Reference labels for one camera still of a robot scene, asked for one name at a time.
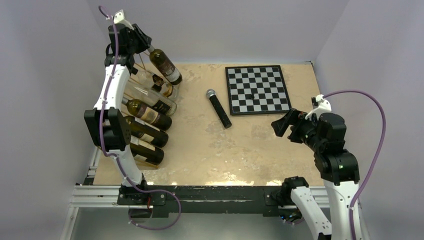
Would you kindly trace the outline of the square clear liquor bottle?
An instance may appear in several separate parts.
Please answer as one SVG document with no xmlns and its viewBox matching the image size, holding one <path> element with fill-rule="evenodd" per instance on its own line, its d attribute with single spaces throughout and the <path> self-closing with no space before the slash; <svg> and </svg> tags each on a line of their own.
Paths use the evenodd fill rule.
<svg viewBox="0 0 424 240">
<path fill-rule="evenodd" d="M 160 93 L 169 100 L 175 101 L 177 99 L 178 89 L 156 73 L 141 69 L 135 76 L 141 85 Z"/>
</svg>

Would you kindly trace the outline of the green wine bottle white label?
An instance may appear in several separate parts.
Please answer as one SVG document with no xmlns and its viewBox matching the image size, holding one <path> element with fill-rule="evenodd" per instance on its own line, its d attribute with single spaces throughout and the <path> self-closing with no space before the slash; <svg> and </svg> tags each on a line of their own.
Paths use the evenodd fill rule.
<svg viewBox="0 0 424 240">
<path fill-rule="evenodd" d="M 132 155 L 147 163 L 159 165 L 164 159 L 164 151 L 148 142 L 145 142 L 135 136 L 130 138 L 130 150 Z"/>
</svg>

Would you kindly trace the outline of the olive green wine bottle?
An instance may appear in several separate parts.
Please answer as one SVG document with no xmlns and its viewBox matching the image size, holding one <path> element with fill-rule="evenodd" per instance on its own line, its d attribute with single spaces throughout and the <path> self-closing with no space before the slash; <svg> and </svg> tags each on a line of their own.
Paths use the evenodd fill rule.
<svg viewBox="0 0 424 240">
<path fill-rule="evenodd" d="M 128 112 L 136 119 L 143 120 L 160 130 L 166 131 L 172 125 L 172 119 L 169 116 L 159 113 L 139 99 L 123 97 L 121 103 L 126 106 Z"/>
</svg>

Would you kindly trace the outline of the black white chessboard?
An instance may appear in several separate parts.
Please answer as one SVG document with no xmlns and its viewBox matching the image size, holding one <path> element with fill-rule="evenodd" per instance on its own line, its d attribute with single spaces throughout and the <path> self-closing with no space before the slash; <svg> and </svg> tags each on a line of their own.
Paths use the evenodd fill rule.
<svg viewBox="0 0 424 240">
<path fill-rule="evenodd" d="M 232 116 L 285 114 L 292 107 L 280 65 L 227 66 L 225 76 Z"/>
</svg>

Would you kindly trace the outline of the green bottle tan label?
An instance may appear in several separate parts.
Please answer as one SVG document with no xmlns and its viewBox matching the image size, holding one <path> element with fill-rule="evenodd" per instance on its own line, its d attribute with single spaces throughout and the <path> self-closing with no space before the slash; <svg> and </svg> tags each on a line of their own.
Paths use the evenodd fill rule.
<svg viewBox="0 0 424 240">
<path fill-rule="evenodd" d="M 147 50 L 151 63 L 166 80 L 174 86 L 179 85 L 183 80 L 183 76 L 165 52 L 153 46 L 150 46 Z"/>
</svg>

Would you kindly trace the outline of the clear wine bottle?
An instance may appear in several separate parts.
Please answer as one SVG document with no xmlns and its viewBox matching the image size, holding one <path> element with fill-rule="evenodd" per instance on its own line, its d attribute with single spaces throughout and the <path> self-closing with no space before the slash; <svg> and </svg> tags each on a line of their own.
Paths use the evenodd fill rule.
<svg viewBox="0 0 424 240">
<path fill-rule="evenodd" d="M 152 108 L 153 110 L 172 116 L 177 110 L 177 104 L 163 96 L 162 94 L 138 83 L 128 81 L 124 93 L 130 99 L 137 99 Z"/>
</svg>

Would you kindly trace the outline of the dark green wine bottle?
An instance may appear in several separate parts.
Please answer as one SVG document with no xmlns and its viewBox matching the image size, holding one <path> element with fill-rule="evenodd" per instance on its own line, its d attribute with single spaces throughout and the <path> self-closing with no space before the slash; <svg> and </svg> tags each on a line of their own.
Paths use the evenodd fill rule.
<svg viewBox="0 0 424 240">
<path fill-rule="evenodd" d="M 169 136 L 165 131 L 134 116 L 127 115 L 124 120 L 130 126 L 132 136 L 159 148 L 168 143 Z"/>
</svg>

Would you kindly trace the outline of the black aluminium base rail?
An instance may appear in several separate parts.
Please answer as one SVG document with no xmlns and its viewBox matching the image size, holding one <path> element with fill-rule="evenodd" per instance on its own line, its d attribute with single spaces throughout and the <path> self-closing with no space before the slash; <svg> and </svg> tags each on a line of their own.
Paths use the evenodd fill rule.
<svg viewBox="0 0 424 240">
<path fill-rule="evenodd" d="M 71 239 L 79 210 L 83 208 L 124 208 L 131 214 L 152 211 L 153 218 L 166 218 L 170 213 L 190 214 L 261 214 L 281 217 L 287 224 L 301 223 L 306 216 L 288 199 L 277 197 L 279 186 L 210 186 L 210 185 L 150 185 L 149 193 L 124 194 L 119 185 L 76 185 L 62 240 Z"/>
</svg>

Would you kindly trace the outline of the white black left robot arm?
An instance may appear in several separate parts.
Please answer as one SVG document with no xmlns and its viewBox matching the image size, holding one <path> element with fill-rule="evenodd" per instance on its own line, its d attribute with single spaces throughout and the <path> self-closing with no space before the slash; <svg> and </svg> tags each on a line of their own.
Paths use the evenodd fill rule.
<svg viewBox="0 0 424 240">
<path fill-rule="evenodd" d="M 147 50 L 152 39 L 137 24 L 114 23 L 108 30 L 110 44 L 106 47 L 103 87 L 94 107 L 86 110 L 83 118 L 94 145 L 119 170 L 123 193 L 142 205 L 149 199 L 149 190 L 130 149 L 131 129 L 121 104 L 127 82 L 137 72 L 134 55 Z"/>
</svg>

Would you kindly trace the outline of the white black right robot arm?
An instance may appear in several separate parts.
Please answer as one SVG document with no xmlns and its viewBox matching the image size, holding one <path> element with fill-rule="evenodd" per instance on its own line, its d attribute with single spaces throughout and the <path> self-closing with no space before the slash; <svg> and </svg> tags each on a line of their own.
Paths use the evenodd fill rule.
<svg viewBox="0 0 424 240">
<path fill-rule="evenodd" d="M 281 207 L 295 205 L 315 240 L 362 240 L 362 230 L 354 196 L 359 190 L 359 166 L 356 157 L 345 148 L 345 120 L 334 113 L 307 118 L 306 112 L 290 109 L 271 126 L 278 137 L 287 129 L 291 142 L 305 144 L 313 151 L 314 164 L 327 192 L 330 217 L 320 209 L 304 177 L 288 177 L 281 189 L 271 194 Z"/>
</svg>

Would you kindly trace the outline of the black handheld microphone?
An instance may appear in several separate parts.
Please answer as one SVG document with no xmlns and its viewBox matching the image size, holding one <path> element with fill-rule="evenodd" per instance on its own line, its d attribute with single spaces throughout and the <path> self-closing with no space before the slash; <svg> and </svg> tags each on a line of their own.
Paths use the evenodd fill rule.
<svg viewBox="0 0 424 240">
<path fill-rule="evenodd" d="M 220 119 L 223 127 L 225 129 L 228 129 L 232 126 L 232 123 L 228 117 L 228 115 L 226 114 L 223 106 L 221 105 L 217 95 L 216 95 L 216 91 L 213 89 L 208 89 L 206 91 L 206 97 L 209 99 L 209 101 L 211 102 L 218 118 Z"/>
</svg>

